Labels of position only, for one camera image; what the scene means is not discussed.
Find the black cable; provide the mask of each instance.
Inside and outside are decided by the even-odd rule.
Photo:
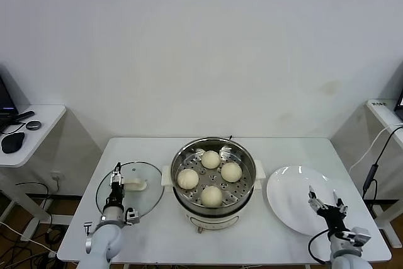
[[[370,209],[369,209],[370,211],[372,211],[372,207],[375,204],[375,201],[377,199],[377,194],[378,194],[378,181],[376,179],[373,179],[372,181],[375,182],[375,193],[373,195],[373,200],[372,200],[372,203],[371,203],[371,206],[370,206]]]
[[[12,132],[2,132],[2,131],[0,130],[0,134],[3,134],[3,135],[11,135],[11,134],[13,134],[13,133],[19,131],[20,129],[22,129],[22,127],[26,124],[26,123],[24,123],[24,122],[16,122],[16,123],[21,124],[16,130],[13,130]]]
[[[312,251],[310,250],[310,245],[312,245],[312,243],[314,242],[314,240],[315,240],[317,237],[321,236],[322,234],[326,233],[327,231],[329,231],[329,230],[326,229],[326,230],[323,230],[322,232],[316,234],[312,239],[310,239],[310,241],[309,241],[309,243],[308,243],[308,252],[309,252],[309,255],[310,255],[315,261],[317,261],[317,262],[318,262],[319,264],[321,264],[321,265],[326,265],[327,262],[324,261],[324,260],[321,260],[320,258],[317,258],[316,256],[314,256],[314,255],[312,254]]]
[[[51,233],[54,231],[58,231],[57,234],[53,234],[51,237]],[[64,234],[66,232],[66,227],[63,225],[54,225],[51,228],[50,232],[45,233],[45,242],[49,245],[55,245],[63,240]]]
[[[45,198],[45,201],[44,201],[43,206],[42,206],[42,208],[44,209],[45,204],[46,204],[46,202],[47,202],[47,200],[48,200],[48,198],[49,198],[49,196],[50,196],[50,195],[49,195],[49,188],[48,188],[48,186],[47,186],[46,184],[43,184],[43,183],[40,183],[40,182],[22,182],[22,183],[17,183],[17,184],[15,184],[15,185],[16,185],[16,186],[19,186],[19,185],[25,185],[25,184],[42,185],[43,187],[46,188],[46,198]],[[53,218],[52,218],[52,215],[51,215],[51,214],[49,214],[49,215],[50,215],[50,226],[52,226],[52,219],[53,219]],[[23,231],[25,230],[25,228],[27,227],[27,225],[28,225],[29,223],[30,223],[30,221],[28,221],[28,222],[25,224],[25,226],[24,226],[24,228],[23,228]],[[34,239],[39,238],[40,236],[46,235],[46,233],[45,233],[45,234],[41,234],[41,235],[39,235],[39,236],[36,236],[36,237],[34,237]],[[24,243],[24,241],[20,241],[20,240],[15,241],[15,240],[12,240],[12,239],[6,237],[4,234],[1,234],[1,233],[0,233],[0,236],[2,236],[3,238],[7,239],[8,241],[11,241],[12,243],[14,243],[14,246],[10,248],[10,249],[12,249],[12,252],[11,252],[11,259],[5,264],[5,266],[8,266],[10,263],[13,264],[13,263],[14,263],[14,258],[16,258],[18,255],[20,255],[20,254],[22,253],[22,251],[24,251],[24,250],[29,250],[29,251],[31,251],[29,248],[27,248],[27,246],[29,245],[30,242],[27,242],[24,246],[18,246],[19,243]],[[16,255],[14,255],[15,249],[18,249],[18,248],[20,249],[20,251],[19,251]]]
[[[397,132],[399,129],[403,129],[403,126],[397,127],[393,132],[390,133],[389,138],[386,140],[386,143],[385,143],[385,145],[383,146],[382,151],[380,152],[377,161],[375,162],[375,165],[378,164],[378,162],[379,162],[379,160],[380,160],[380,157],[382,157],[382,154],[383,154],[383,152],[385,151],[386,147],[388,146],[388,143],[389,143],[390,139],[393,137],[393,135],[395,134],[395,132]]]
[[[397,132],[399,129],[403,129],[403,126],[397,127],[393,132],[390,133],[388,139],[385,142],[385,145],[383,145],[383,148],[382,148],[377,160],[375,161],[375,163],[372,164],[372,166],[371,166],[371,168],[370,168],[370,170],[369,170],[369,172],[368,172],[368,174],[367,174],[367,176],[365,178],[365,181],[364,181],[363,199],[365,197],[366,191],[369,189],[370,185],[372,184],[373,180],[375,179],[375,174],[377,173],[377,170],[378,170],[378,167],[379,167],[378,162],[379,162],[380,158],[382,157],[383,153],[385,152],[386,147],[388,146],[388,143],[389,143],[390,139],[393,137],[395,132]]]

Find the stainless steel pot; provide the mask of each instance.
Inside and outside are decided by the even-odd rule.
[[[217,169],[203,167],[201,157],[205,151],[215,151],[221,162]],[[221,167],[228,162],[239,164],[242,177],[238,182],[229,183],[221,177]],[[180,171],[190,168],[199,175],[198,185],[182,189],[177,182]],[[252,156],[238,143],[218,137],[194,140],[182,147],[171,164],[171,179],[174,193],[179,202],[189,211],[204,217],[225,217],[239,211],[249,201],[256,179],[256,167]],[[222,191],[222,204],[217,208],[203,206],[200,195],[207,186],[216,186]]]

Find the laptop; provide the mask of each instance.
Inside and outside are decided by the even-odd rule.
[[[4,131],[17,115],[17,107],[0,76],[0,132]]]

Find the white cable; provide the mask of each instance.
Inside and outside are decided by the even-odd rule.
[[[17,233],[18,235],[24,237],[21,233],[19,233],[18,231],[15,231],[13,228],[11,228],[10,226],[8,226],[7,224],[5,224],[5,223],[3,223],[3,222],[0,222],[0,224],[6,226],[6,227],[7,227],[8,229],[10,229],[11,231],[13,231],[13,232]],[[57,254],[57,252],[55,252],[55,251],[53,251],[53,250],[47,248],[45,245],[42,245],[41,243],[32,241],[31,239],[27,239],[27,240],[29,240],[30,242],[33,242],[33,243],[35,243],[35,244],[37,244],[37,245],[39,245],[39,246],[44,247],[46,250],[49,250],[50,252],[53,252],[53,253]]]
[[[403,123],[397,123],[397,124],[388,125],[388,126],[386,126],[384,129],[382,129],[382,130],[379,132],[379,134],[375,137],[375,139],[372,141],[372,144],[371,144],[370,148],[368,148],[368,150],[364,153],[364,155],[363,155],[354,165],[352,165],[352,166],[349,168],[348,173],[350,173],[350,171],[351,171],[355,166],[357,166],[358,163],[360,163],[360,162],[364,159],[364,157],[370,152],[371,148],[373,147],[373,145],[375,144],[375,142],[378,140],[378,138],[380,137],[380,135],[382,134],[382,132],[384,132],[385,130],[387,130],[389,127],[399,126],[399,125],[403,125]]]

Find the robotic arm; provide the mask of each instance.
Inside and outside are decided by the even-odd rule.
[[[78,269],[109,268],[112,258],[122,249],[122,228],[140,222],[139,214],[133,208],[124,213],[123,198],[125,196],[123,177],[120,173],[122,165],[118,163],[110,177],[111,193],[106,199],[99,224],[93,232],[89,231],[92,222],[84,223],[87,234],[87,255],[80,261]]]
[[[347,229],[343,219],[347,216],[348,207],[335,192],[333,195],[336,206],[324,204],[309,186],[309,205],[325,219],[329,229],[327,238],[331,243],[332,269],[371,269],[369,262],[361,258],[362,247],[371,239],[368,230],[360,227]]]

